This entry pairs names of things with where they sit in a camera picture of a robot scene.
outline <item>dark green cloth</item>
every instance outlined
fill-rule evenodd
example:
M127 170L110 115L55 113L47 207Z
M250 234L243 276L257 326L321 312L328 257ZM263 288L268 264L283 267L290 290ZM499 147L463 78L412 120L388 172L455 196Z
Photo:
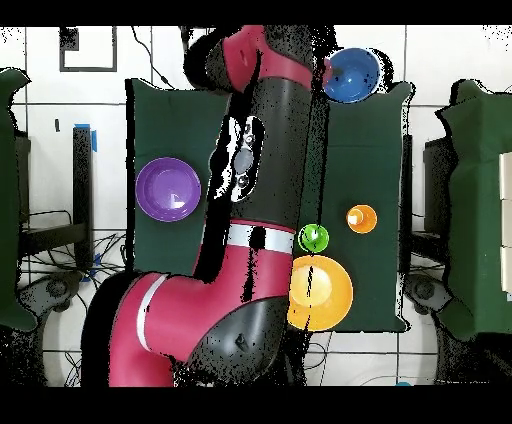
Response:
M152 159L172 156L196 170L203 188L196 211L175 223L155 221L136 206L135 267L190 275L203 228L208 158L214 150L227 98L204 92L157 90L137 80L133 86L136 173ZM354 285L352 309L336 331L405 329L395 316L395 302L401 110L410 93L411 86L401 83L391 93L374 95L362 103L330 105L322 214L330 242L322 254L341 263ZM321 152L321 141L312 132L301 225L317 220ZM348 209L358 203L371 205L379 216L377 228L365 236L353 233L345 221ZM296 246L295 256L302 254Z
M450 178L448 287L454 299L439 314L460 340L512 333L512 303L501 289L499 155L512 151L512 96L488 94L473 81L458 86L441 112L459 162Z
M135 97L135 173L151 160L174 157L201 181L196 210L177 222L160 222L135 207L135 268L190 275L204 224L210 178L208 161L224 117L227 97L201 91L165 91L132 80Z
M36 328L37 319L23 308L16 298L19 279L18 243L20 231L20 204L18 166L14 139L14 115L10 107L16 91L29 79L17 69L0 72L0 325L16 330Z
M329 245L321 252L350 275L354 300L334 331L400 332L395 314L398 269L398 199L402 161L402 105L411 85L400 83L387 94L360 103L330 102L328 148L321 223ZM308 143L300 226L316 222L319 198L318 158L321 137ZM375 209L378 220L369 234L353 232L348 210L358 204ZM295 256L302 256L295 244Z

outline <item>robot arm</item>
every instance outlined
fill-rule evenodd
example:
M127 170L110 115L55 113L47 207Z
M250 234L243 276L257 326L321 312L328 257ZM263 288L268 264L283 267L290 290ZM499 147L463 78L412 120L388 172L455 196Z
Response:
M187 52L191 83L231 93L193 277L150 273L119 306L110 386L170 386L169 357L226 383L256 379L286 325L313 78L309 28L219 30Z

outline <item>white tile floor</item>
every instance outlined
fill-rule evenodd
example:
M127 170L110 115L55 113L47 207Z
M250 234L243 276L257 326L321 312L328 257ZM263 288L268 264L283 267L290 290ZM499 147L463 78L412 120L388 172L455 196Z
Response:
M447 105L450 89L461 78L476 78L487 88L503 91L512 85L510 26L338 26L337 40L343 47L373 47L393 62L394 80L416 87L409 114L413 136L413 211L424 213L422 151L426 141L445 135L434 112ZM109 66L110 28L80 28L80 50L66 52L66 65ZM126 228L125 89L124 79L143 78L166 88L150 66L154 66L179 89L191 89L182 72L183 56L177 27L119 27L117 73L59 72L58 28L0 28L0 67L26 70L31 83L14 96L12 112L18 128L32 139L30 163L31 212L72 208L71 128L88 123L97 131L94 153L95 238ZM193 40L201 35L196 31ZM55 130L59 119L60 132ZM32 225L64 224L65 216L46 215ZM422 230L421 218L414 229ZM108 261L122 264L119 249ZM30 264L31 279L41 268ZM28 282L23 275L22 283ZM82 283L80 295L88 303L94 295L92 283ZM432 384L436 367L435 330L430 317L416 314L404 300L403 315L411 329L396 334L328 334L313 336L329 351L324 362L308 369L310 385L394 385L397 381ZM85 308L76 298L70 309L52 313L44 337L44 359L49 382L64 385L71 365L63 351L80 357L80 332ZM306 367L322 361L322 349L310 347Z

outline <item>green table mat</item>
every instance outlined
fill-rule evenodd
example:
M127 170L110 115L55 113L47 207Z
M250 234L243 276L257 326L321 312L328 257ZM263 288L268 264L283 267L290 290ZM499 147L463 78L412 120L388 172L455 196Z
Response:
M512 333L512 303L501 289L499 155L512 151L512 96L459 84L443 110L459 162L450 183L450 272L454 299L438 315L457 338Z
M177 222L159 222L135 207L135 269L191 275L203 232L208 161L227 97L202 91L164 91L132 80L135 101L135 174L153 159L188 163L201 181L196 210Z
M387 94L363 102L329 102L328 147L321 223L329 245L320 253L340 263L350 275L354 300L337 332L402 332L395 314L398 269L398 200L402 161L403 103L412 86L397 84ZM321 130L308 144L300 225L316 222L322 146ZM369 234L353 232L348 210L368 204L378 223ZM296 243L295 255L304 252Z
M203 194L186 219L162 223L136 206L135 268L190 274L203 228L214 149L227 97L197 91L163 91L132 80L135 97L135 171L152 159L172 156L198 173ZM402 158L402 104L411 85L400 83L353 105L330 104L329 146L322 224L330 242L322 254L341 263L352 278L354 303L335 331L404 331L395 315L398 264L398 198ZM321 139L310 133L301 206L301 225L316 222ZM346 224L347 210L358 203L378 213L376 229L361 236ZM295 248L295 256L303 254Z

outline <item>metal stand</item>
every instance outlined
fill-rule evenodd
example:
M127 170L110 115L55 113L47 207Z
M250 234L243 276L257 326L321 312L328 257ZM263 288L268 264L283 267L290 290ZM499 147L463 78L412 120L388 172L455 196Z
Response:
M22 220L28 216L28 152L30 140L17 137L22 197ZM91 133L88 128L73 128L73 224L25 230L20 234L20 256L35 255L60 246L74 244L77 268L87 271L93 264Z

